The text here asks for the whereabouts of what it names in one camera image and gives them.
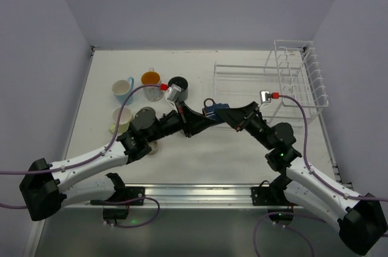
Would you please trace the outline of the dark teal mug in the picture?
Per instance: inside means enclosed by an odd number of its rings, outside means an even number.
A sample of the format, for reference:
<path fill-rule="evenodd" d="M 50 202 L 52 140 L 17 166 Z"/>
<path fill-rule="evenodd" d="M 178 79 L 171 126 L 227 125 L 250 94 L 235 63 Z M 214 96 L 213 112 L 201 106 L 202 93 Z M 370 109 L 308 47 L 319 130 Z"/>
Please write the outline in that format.
<path fill-rule="evenodd" d="M 189 94 L 189 83 L 186 78 L 183 78 L 182 76 L 172 77 L 168 81 L 168 86 L 171 87 L 172 85 L 176 85 L 180 88 L 180 91 L 174 96 L 174 101 L 184 102 Z"/>

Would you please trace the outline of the olive grey cup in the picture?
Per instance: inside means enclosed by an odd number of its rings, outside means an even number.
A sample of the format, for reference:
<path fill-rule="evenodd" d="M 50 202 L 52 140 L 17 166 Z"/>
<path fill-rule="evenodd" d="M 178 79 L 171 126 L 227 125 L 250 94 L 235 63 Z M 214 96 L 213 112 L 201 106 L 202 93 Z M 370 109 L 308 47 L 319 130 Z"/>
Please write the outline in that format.
<path fill-rule="evenodd" d="M 149 155 L 155 155 L 158 152 L 158 142 L 157 141 L 150 142 L 149 147 L 151 148 Z"/>

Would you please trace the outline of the white floral mug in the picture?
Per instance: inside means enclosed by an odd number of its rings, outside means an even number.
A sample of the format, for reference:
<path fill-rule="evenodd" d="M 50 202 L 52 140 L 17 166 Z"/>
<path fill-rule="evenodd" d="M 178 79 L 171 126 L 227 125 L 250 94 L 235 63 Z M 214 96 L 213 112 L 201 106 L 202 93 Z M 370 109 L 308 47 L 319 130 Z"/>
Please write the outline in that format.
<path fill-rule="evenodd" d="M 144 86 L 143 91 L 145 97 L 149 101 L 159 101 L 163 97 L 163 91 L 160 89 L 161 77 L 153 68 L 149 68 L 141 76 L 141 84 Z"/>

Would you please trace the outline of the light green mug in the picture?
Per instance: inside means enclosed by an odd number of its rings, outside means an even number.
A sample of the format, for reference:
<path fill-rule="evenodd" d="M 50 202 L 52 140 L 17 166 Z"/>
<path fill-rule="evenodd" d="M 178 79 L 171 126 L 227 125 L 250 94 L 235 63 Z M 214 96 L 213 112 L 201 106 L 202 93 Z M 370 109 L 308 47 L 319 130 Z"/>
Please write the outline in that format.
<path fill-rule="evenodd" d="M 132 111 L 127 107 L 118 107 L 112 113 L 113 125 L 109 128 L 111 134 L 115 133 L 118 125 L 117 134 L 122 134 L 127 131 L 130 122 L 133 120 Z"/>

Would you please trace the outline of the light blue mug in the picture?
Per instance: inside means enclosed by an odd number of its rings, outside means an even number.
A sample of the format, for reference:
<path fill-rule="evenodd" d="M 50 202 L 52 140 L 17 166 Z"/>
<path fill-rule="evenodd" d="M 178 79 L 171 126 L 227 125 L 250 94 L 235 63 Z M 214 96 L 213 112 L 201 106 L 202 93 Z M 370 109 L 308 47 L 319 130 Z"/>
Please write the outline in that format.
<path fill-rule="evenodd" d="M 127 79 L 120 79 L 113 83 L 112 85 L 112 93 L 116 100 L 120 104 L 129 105 L 132 103 L 133 98 L 129 97 L 129 94 L 133 91 L 134 79 L 129 77 Z"/>

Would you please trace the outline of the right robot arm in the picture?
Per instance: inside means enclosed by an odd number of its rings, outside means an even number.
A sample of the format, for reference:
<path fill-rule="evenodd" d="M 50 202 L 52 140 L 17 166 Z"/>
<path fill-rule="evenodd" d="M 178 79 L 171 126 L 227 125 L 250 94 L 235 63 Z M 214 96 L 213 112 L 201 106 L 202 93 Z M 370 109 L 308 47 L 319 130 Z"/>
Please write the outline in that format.
<path fill-rule="evenodd" d="M 360 195 L 316 169 L 306 153 L 293 147 L 296 138 L 289 123 L 269 126 L 256 102 L 240 108 L 217 108 L 215 114 L 269 150 L 265 158 L 271 169 L 280 173 L 277 181 L 283 185 L 284 196 L 331 224 L 351 251 L 366 255 L 387 232 L 381 206 L 384 199 L 371 193 Z"/>

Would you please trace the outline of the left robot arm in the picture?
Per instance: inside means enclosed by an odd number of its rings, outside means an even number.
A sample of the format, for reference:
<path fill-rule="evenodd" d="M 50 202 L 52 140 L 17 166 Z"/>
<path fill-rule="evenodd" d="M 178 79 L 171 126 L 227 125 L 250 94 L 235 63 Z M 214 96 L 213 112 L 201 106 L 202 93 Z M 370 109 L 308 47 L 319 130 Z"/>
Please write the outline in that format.
<path fill-rule="evenodd" d="M 47 219 L 61 208 L 78 202 L 128 200 L 127 189 L 118 174 L 108 173 L 94 184 L 88 179 L 142 159 L 151 153 L 151 144 L 162 138 L 178 132 L 189 138 L 220 123 L 222 120 L 214 111 L 198 113 L 185 102 L 177 102 L 175 109 L 161 118 L 153 108 L 144 107 L 126 131 L 99 149 L 52 163 L 44 158 L 35 160 L 19 185 L 31 220 Z"/>

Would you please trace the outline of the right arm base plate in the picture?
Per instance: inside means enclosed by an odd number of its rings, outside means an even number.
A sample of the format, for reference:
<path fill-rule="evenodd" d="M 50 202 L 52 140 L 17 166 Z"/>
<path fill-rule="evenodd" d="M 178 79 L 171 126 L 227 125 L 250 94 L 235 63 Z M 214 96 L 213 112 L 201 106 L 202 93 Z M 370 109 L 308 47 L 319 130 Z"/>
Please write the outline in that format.
<path fill-rule="evenodd" d="M 292 182 L 286 176 L 280 175 L 272 182 L 262 181 L 259 185 L 250 188 L 253 206 L 288 206 L 284 191 Z"/>

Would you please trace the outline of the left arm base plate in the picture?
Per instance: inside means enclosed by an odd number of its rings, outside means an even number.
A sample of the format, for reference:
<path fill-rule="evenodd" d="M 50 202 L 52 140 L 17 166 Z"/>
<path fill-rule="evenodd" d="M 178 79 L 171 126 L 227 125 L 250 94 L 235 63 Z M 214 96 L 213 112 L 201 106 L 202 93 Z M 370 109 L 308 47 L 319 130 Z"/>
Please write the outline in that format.
<path fill-rule="evenodd" d="M 125 186 L 119 189 L 106 200 L 92 200 L 91 205 L 137 205 L 141 206 L 144 203 L 145 187 L 140 186 Z"/>

